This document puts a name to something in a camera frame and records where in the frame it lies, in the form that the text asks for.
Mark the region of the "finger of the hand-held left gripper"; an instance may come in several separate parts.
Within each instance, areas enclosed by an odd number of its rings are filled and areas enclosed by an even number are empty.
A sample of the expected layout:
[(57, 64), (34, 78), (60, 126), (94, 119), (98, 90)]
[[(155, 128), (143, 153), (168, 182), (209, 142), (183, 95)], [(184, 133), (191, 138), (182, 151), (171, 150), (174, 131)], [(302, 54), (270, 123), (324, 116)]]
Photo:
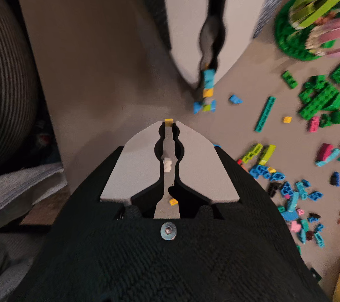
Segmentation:
[(253, 39), (265, 0), (211, 0), (214, 39), (211, 67), (222, 79)]
[(211, 58), (209, 31), (203, 29), (208, 0), (165, 0), (165, 5), (172, 59), (186, 83), (198, 87)]

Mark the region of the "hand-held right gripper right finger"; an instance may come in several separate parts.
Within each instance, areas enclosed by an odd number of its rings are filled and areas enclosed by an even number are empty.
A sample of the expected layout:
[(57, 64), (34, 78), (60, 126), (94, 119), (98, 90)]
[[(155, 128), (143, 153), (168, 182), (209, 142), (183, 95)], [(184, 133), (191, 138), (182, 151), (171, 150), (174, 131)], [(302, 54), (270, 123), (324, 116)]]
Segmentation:
[(179, 121), (173, 124), (173, 138), (180, 150), (175, 178), (184, 190), (208, 204), (239, 201), (213, 143)]

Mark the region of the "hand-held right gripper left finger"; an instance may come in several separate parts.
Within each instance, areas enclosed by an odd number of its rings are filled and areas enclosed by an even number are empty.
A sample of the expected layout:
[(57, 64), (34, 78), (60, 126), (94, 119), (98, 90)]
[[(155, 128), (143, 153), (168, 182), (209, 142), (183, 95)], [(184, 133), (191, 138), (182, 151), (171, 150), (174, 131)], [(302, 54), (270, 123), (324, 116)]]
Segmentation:
[(101, 201), (157, 204), (164, 195), (164, 122), (130, 138), (100, 196)]

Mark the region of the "striped brick fish model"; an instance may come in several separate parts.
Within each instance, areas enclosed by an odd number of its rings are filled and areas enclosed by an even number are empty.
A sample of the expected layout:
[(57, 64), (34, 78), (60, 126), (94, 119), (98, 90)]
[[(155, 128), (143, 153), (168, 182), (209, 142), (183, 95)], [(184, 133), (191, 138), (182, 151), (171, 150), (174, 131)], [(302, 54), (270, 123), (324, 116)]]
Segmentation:
[(193, 104), (194, 114), (216, 111), (216, 100), (213, 98), (215, 74), (216, 71), (214, 69), (205, 69), (201, 72), (201, 82), (198, 87), (198, 100)]

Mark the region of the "grey desk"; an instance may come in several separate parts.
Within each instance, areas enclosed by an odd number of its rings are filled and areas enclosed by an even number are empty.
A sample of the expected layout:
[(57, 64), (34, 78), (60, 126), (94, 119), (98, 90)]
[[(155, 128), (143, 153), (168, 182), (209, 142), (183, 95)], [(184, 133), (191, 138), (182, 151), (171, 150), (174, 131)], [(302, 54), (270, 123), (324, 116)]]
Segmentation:
[[(193, 114), (184, 88), (142, 0), (19, 0), (70, 190), (118, 146), (156, 121), (172, 118), (239, 159), (255, 143), (274, 144), (269, 166), (288, 181), (325, 188), (314, 164), (323, 143), (339, 147), (339, 125), (307, 132), (298, 117), (301, 85), (328, 75), (338, 58), (300, 62), (277, 49), (272, 23), (216, 84), (215, 113)], [(233, 104), (236, 95), (243, 103)], [(276, 101), (260, 133), (254, 131), (269, 96)], [(283, 117), (290, 116), (289, 124)], [(302, 258), (321, 276), (330, 298), (339, 262), (304, 246)]]

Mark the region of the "lime stepped brick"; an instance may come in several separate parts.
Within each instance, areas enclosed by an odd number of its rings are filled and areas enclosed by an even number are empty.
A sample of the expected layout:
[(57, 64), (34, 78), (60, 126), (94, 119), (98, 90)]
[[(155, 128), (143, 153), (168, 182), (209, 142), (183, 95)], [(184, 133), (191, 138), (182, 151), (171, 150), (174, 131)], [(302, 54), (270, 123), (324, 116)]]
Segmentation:
[(258, 155), (263, 149), (263, 145), (260, 143), (257, 143), (253, 145), (250, 150), (243, 156), (241, 159), (243, 163), (248, 163), (250, 160), (253, 159), (254, 156)]

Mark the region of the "brick flower model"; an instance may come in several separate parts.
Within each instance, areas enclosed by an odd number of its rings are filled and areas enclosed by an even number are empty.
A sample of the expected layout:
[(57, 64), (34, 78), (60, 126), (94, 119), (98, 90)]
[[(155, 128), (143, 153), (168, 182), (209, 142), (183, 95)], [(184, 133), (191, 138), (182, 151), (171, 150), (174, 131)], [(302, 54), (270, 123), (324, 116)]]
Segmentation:
[(288, 56), (311, 61), (339, 57), (340, 0), (290, 0), (275, 19), (274, 35)]

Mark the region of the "lime curved slope brick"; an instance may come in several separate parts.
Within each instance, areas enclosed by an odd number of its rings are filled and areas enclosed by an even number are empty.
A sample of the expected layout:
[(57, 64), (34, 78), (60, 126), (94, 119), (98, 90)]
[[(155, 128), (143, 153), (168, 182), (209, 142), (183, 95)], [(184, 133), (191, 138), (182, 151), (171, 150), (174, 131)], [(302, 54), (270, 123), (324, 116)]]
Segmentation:
[(270, 144), (265, 147), (263, 150), (259, 162), (259, 165), (266, 165), (266, 163), (270, 160), (271, 156), (273, 155), (274, 151), (276, 150), (276, 145)]

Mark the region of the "long teal plate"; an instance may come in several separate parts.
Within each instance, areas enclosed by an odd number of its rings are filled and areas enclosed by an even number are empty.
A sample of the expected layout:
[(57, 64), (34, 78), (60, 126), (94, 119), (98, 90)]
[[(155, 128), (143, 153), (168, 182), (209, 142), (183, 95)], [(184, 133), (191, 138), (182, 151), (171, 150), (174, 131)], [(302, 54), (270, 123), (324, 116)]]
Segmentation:
[(268, 119), (268, 116), (272, 110), (272, 107), (275, 101), (276, 101), (276, 97), (273, 97), (273, 96), (268, 97), (265, 103), (265, 106), (261, 111), (257, 124), (255, 126), (255, 129), (254, 129), (255, 132), (260, 133), (263, 130), (263, 127)]

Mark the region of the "pile of colourful bricks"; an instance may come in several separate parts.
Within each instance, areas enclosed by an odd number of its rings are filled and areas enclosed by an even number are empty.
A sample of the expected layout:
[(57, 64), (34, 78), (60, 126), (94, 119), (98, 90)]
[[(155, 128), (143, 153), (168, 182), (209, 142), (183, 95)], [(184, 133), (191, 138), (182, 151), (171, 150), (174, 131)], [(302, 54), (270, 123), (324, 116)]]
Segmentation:
[(290, 182), (284, 173), (268, 166), (255, 165), (251, 176), (268, 182), (265, 189), (296, 238), (297, 248), (307, 246), (325, 252), (324, 261), (339, 262), (339, 159), (335, 169), (326, 170), (325, 188), (305, 178)]

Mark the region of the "person's grey sweatshirt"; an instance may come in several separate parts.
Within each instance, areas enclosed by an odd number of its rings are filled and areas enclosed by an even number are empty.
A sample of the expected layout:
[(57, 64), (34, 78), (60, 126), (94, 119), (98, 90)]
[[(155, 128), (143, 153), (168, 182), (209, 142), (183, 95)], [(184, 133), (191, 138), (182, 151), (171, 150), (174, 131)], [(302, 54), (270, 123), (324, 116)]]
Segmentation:
[(0, 209), (26, 192), (33, 194), (32, 204), (35, 205), (67, 184), (62, 162), (3, 174), (0, 176)]

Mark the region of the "magenta slope brick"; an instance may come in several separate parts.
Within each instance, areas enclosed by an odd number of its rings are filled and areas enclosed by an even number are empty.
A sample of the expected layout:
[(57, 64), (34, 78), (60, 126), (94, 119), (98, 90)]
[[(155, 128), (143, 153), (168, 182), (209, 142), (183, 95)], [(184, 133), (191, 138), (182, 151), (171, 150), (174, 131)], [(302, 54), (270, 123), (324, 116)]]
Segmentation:
[(334, 146), (330, 143), (323, 143), (317, 153), (316, 161), (325, 161), (332, 153)]

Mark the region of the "turquoise slope brick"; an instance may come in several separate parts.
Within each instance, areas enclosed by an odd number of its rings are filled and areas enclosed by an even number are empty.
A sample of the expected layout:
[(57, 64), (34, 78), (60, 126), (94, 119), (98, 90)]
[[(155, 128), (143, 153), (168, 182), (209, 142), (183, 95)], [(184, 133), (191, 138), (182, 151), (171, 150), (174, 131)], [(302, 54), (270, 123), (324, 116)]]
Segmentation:
[(338, 159), (340, 155), (340, 150), (338, 148), (335, 148), (331, 151), (330, 155), (325, 158), (325, 160), (318, 160), (315, 162), (315, 164), (318, 167), (323, 167), (326, 164), (329, 164), (331, 161)]

